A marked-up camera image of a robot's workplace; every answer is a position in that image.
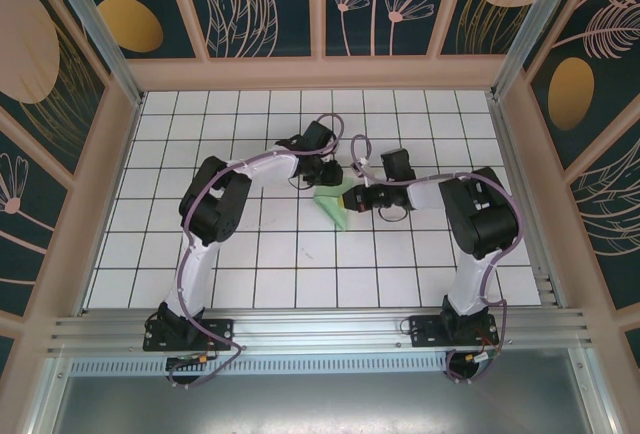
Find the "green paper sheet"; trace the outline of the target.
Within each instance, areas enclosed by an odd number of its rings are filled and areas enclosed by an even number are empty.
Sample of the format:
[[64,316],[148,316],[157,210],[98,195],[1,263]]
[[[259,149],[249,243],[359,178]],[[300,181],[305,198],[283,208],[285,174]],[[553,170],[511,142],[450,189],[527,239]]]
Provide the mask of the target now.
[[318,186],[313,195],[315,204],[330,218],[336,228],[345,231],[348,227],[348,211],[342,196],[354,186],[351,178],[345,178],[338,186]]

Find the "grey metal sheet panel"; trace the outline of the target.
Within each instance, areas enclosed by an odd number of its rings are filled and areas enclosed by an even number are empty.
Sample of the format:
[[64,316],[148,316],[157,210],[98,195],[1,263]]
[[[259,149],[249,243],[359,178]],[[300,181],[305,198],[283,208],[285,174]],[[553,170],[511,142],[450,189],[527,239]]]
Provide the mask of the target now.
[[118,358],[49,364],[21,434],[624,434],[589,349],[515,350],[455,383],[387,354],[387,370],[305,373],[253,357],[189,391]]

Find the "aluminium side rail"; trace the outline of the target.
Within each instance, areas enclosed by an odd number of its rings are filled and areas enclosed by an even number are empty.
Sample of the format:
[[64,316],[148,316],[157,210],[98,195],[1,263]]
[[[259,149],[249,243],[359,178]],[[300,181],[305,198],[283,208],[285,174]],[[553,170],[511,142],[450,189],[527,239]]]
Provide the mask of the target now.
[[499,149],[503,156],[509,186],[524,218],[524,243],[530,269],[536,283],[541,305],[566,308],[566,296],[558,277],[557,269],[551,256],[549,243],[543,232],[541,217],[537,210],[533,192],[526,178],[522,159],[515,143],[515,138],[501,103],[488,100],[488,107]]

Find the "long aluminium mounting rail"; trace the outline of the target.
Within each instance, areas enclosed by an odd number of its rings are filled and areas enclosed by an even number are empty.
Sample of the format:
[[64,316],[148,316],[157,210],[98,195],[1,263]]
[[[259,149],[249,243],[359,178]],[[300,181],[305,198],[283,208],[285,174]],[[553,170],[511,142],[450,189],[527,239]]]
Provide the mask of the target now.
[[[248,354],[407,351],[402,334],[412,315],[437,308],[210,309],[208,318],[234,321],[234,341]],[[59,318],[45,341],[57,356],[141,355],[148,309],[95,309]],[[516,307],[507,314],[505,349],[586,347],[594,335],[578,309]]]

